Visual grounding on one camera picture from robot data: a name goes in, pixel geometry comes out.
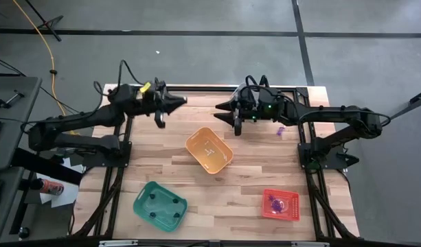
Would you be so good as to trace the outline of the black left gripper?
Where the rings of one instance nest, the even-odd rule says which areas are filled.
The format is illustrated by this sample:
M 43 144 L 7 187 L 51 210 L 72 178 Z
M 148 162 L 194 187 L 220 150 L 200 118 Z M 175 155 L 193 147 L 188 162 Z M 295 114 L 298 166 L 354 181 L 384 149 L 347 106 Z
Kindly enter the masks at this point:
M 143 86 L 143 103 L 146 111 L 146 115 L 154 113 L 155 123 L 158 128 L 165 128 L 166 123 L 163 120 L 165 113 L 164 97 L 166 94 L 166 83 L 164 81 L 147 82 Z M 170 115 L 176 109 L 186 104 L 187 97 L 181 95 L 174 95 L 167 93 L 168 99 L 168 114 Z

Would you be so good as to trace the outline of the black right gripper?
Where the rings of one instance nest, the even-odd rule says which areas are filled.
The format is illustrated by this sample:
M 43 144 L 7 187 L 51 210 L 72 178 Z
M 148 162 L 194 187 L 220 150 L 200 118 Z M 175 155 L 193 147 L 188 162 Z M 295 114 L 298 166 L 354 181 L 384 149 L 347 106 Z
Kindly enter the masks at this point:
M 242 123 L 246 119 L 257 121 L 258 109 L 261 107 L 260 87 L 244 85 L 238 87 L 233 93 L 233 100 L 215 105 L 219 110 L 232 110 L 228 113 L 214 113 L 214 117 L 234 126 L 234 134 L 242 134 Z

